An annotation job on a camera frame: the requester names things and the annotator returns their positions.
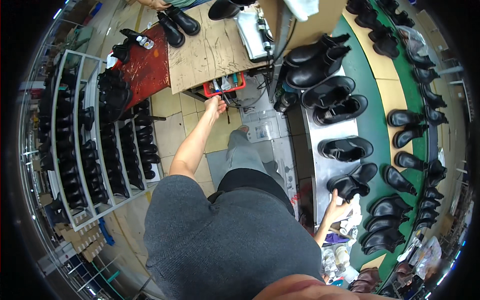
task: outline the grey sweater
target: grey sweater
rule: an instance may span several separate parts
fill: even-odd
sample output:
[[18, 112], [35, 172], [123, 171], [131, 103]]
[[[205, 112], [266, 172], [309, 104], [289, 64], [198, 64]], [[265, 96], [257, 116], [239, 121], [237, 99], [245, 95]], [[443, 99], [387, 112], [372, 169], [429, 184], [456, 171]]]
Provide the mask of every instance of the grey sweater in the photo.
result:
[[322, 280], [320, 247], [265, 192], [231, 191], [211, 204], [192, 179], [168, 176], [153, 192], [144, 242], [171, 300], [252, 299], [291, 274]]

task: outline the white rag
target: white rag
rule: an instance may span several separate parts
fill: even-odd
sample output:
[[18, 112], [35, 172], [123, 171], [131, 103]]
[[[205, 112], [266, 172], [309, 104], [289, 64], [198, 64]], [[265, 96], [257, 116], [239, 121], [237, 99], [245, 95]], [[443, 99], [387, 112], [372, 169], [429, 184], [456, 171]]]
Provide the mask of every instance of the white rag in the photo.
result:
[[284, 0], [292, 14], [299, 22], [305, 22], [308, 17], [318, 13], [319, 0]]

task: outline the red plastic basket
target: red plastic basket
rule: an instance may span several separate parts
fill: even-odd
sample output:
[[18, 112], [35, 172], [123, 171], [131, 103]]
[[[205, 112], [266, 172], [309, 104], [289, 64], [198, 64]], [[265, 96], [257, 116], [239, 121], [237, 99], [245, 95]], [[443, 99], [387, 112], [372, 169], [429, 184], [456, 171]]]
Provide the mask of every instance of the red plastic basket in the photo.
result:
[[[228, 91], [223, 91], [223, 92], [224, 93], [233, 92], [233, 91], [240, 90], [240, 89], [244, 88], [246, 86], [246, 83], [245, 83], [245, 77], [243, 77], [243, 72], [240, 72], [240, 77], [241, 77], [241, 81], [242, 81], [241, 85], [235, 86], [234, 88], [231, 88]], [[213, 96], [216, 96], [216, 95], [220, 95], [222, 93], [222, 92], [210, 93], [210, 88], [208, 87], [208, 83], [209, 82], [204, 83], [205, 97], [213, 97]]]

